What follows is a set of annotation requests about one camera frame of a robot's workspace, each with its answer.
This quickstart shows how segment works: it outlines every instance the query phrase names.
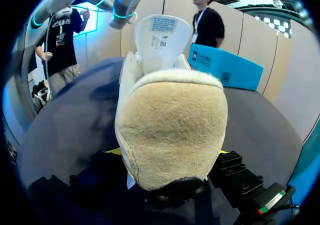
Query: black t-shirt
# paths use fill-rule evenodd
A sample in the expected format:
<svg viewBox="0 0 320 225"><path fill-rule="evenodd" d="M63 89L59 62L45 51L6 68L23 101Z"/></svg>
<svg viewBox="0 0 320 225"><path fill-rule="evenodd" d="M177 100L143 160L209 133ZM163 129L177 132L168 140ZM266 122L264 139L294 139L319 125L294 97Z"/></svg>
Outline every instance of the black t-shirt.
<svg viewBox="0 0 320 225"><path fill-rule="evenodd" d="M74 47L74 32L81 32L82 18L76 9L72 9L70 17L62 17L53 19L49 29L48 37L48 52L52 53L52 58L48 61L49 77L60 72L67 67L77 64L75 47ZM36 46L41 46L46 42L46 35L41 38Z"/></svg>
<svg viewBox="0 0 320 225"><path fill-rule="evenodd" d="M193 33L195 33L195 21L199 18L201 11L193 16ZM217 47L216 38L225 38L225 25L216 10L207 7L203 12L197 28L198 37L195 44L208 47Z"/></svg>

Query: sneaker tongue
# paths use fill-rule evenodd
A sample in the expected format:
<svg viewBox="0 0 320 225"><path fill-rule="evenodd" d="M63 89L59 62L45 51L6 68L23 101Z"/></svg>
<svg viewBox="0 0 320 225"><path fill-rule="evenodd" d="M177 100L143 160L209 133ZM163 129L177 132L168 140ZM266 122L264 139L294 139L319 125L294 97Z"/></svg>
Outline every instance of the sneaker tongue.
<svg viewBox="0 0 320 225"><path fill-rule="evenodd" d="M142 19L134 29L134 43L143 73L173 68L191 33L190 25L175 16L151 15Z"/></svg>

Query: lanyard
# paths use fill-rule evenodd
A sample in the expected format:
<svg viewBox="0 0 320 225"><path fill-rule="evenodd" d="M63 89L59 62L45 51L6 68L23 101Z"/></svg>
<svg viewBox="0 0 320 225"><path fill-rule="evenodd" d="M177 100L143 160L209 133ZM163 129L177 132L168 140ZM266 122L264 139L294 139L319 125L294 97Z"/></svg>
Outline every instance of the lanyard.
<svg viewBox="0 0 320 225"><path fill-rule="evenodd" d="M194 31L195 31L196 34L198 33L198 24L199 24L200 19L201 19L202 15L204 14L204 12L205 12L206 9L207 9L207 8L203 9L202 12L200 13L200 16L198 17L198 19L196 19L196 20L194 21Z"/></svg>

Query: blue box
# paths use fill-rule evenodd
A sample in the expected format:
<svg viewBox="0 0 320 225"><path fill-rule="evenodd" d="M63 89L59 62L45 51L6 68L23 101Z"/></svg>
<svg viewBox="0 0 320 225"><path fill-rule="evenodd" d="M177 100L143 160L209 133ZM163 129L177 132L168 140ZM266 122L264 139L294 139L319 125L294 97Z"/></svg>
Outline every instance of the blue box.
<svg viewBox="0 0 320 225"><path fill-rule="evenodd" d="M222 49L191 44L191 67L212 74L224 87L257 90L264 68Z"/></svg>

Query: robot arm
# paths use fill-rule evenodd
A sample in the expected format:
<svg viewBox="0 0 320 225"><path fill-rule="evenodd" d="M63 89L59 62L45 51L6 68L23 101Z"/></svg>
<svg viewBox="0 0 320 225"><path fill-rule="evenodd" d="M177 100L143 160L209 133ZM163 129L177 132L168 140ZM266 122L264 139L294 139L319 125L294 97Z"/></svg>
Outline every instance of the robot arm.
<svg viewBox="0 0 320 225"><path fill-rule="evenodd" d="M46 0L31 19L32 28L39 28L52 14L70 7L75 0ZM114 29L122 29L132 17L138 3L141 0L85 0L96 5L98 8L113 13L110 26Z"/></svg>

